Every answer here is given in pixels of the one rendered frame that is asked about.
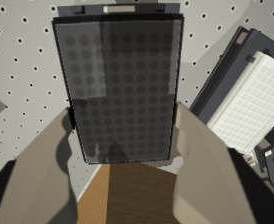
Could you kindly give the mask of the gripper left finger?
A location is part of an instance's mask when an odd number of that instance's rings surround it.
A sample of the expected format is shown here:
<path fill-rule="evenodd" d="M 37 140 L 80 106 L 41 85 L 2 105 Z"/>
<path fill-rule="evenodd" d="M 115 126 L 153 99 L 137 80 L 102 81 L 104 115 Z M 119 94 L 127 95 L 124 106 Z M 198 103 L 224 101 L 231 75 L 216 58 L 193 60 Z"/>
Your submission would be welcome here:
<path fill-rule="evenodd" d="M 0 170 L 0 224 L 76 224 L 68 161 L 73 108 L 66 107 Z"/>

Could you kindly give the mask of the white multi-well plate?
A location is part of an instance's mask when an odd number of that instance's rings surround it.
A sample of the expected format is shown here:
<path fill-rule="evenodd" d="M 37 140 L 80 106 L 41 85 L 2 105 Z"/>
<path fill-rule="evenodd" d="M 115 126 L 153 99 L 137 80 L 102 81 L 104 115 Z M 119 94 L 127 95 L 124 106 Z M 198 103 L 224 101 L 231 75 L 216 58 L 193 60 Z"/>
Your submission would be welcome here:
<path fill-rule="evenodd" d="M 274 59 L 262 53 L 209 128 L 248 155 L 273 127 Z"/>

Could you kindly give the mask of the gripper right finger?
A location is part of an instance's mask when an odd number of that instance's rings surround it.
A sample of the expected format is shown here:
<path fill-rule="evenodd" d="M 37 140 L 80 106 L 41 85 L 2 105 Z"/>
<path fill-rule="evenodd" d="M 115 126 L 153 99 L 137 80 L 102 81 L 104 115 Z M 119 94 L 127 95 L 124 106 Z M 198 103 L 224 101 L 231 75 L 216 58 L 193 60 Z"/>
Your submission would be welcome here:
<path fill-rule="evenodd" d="M 235 149 L 174 102 L 178 169 L 173 214 L 181 224 L 274 224 L 274 193 Z"/>

